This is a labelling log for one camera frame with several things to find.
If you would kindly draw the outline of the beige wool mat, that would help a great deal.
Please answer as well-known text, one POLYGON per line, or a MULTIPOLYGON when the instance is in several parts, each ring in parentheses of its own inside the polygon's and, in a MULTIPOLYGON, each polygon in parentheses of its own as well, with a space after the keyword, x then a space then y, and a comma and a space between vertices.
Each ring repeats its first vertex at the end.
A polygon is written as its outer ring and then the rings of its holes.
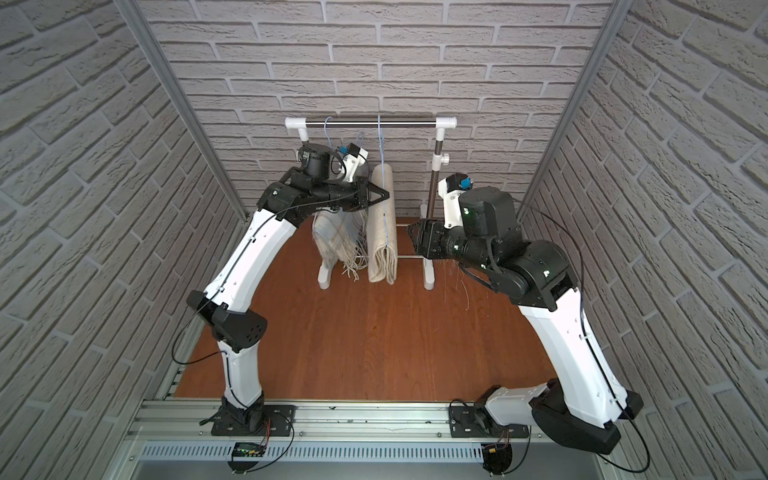
POLYGON ((393 285, 397 278, 398 236, 391 167, 386 164, 376 166, 371 184, 384 189, 389 197, 370 206, 367 212, 368 278, 372 283, 386 281, 393 285))

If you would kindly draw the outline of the blue plaid fringed scarf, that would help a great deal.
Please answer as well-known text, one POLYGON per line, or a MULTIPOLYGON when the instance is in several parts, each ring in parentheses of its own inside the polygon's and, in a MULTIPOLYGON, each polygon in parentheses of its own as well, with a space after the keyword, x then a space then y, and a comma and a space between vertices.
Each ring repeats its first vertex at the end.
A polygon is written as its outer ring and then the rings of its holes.
POLYGON ((332 271, 337 263, 342 264, 344 275, 354 281, 359 280, 359 272, 368 264, 366 220, 365 211, 322 210, 314 215, 312 238, 322 259, 318 274, 322 289, 330 287, 332 271))

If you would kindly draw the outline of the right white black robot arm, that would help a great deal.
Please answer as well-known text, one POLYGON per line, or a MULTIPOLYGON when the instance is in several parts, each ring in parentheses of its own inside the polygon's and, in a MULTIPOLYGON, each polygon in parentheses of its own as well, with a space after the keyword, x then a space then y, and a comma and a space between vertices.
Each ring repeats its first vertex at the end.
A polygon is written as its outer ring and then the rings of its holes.
POLYGON ((621 420, 633 421, 641 396, 625 389, 600 349, 571 261, 557 244, 527 240, 514 198, 467 178, 442 182, 443 220, 409 226, 415 252, 452 260, 489 290, 506 296, 533 327, 556 375, 529 388, 495 386, 473 405, 475 422, 493 436, 512 425, 536 425, 560 446, 607 457, 621 420))

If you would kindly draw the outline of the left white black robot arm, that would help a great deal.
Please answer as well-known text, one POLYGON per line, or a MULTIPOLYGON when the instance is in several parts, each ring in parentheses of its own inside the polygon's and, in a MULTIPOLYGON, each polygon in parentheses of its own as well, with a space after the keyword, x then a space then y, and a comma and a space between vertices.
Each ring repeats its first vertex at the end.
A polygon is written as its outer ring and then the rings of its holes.
POLYGON ((267 328, 252 311, 254 293, 286 241, 310 216, 323 210, 358 212, 388 199, 363 167, 360 146, 332 149, 305 142, 298 163, 271 183, 257 202, 243 238, 220 273, 188 305, 210 327, 223 360, 222 415, 249 432, 264 421, 264 392, 258 376, 258 346, 267 328))

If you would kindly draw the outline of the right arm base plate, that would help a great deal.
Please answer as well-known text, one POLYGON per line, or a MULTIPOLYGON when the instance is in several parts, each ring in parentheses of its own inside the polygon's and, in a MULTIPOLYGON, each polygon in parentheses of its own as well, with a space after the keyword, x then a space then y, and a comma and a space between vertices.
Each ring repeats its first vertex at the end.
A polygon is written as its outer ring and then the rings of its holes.
POLYGON ((484 407, 476 407, 460 399, 448 406, 448 426, 452 438, 497 438, 502 440, 528 437, 528 425, 500 425, 492 419, 484 407))

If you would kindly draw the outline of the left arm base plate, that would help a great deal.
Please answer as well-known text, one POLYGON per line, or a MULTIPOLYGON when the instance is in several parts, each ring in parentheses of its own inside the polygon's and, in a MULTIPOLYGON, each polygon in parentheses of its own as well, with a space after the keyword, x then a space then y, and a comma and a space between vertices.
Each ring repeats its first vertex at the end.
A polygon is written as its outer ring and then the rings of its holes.
POLYGON ((243 410, 233 405, 222 405, 213 416, 212 436, 246 437, 265 436, 267 426, 270 435, 275 437, 290 437, 290 422, 294 420, 295 405, 267 404, 254 405, 243 410))

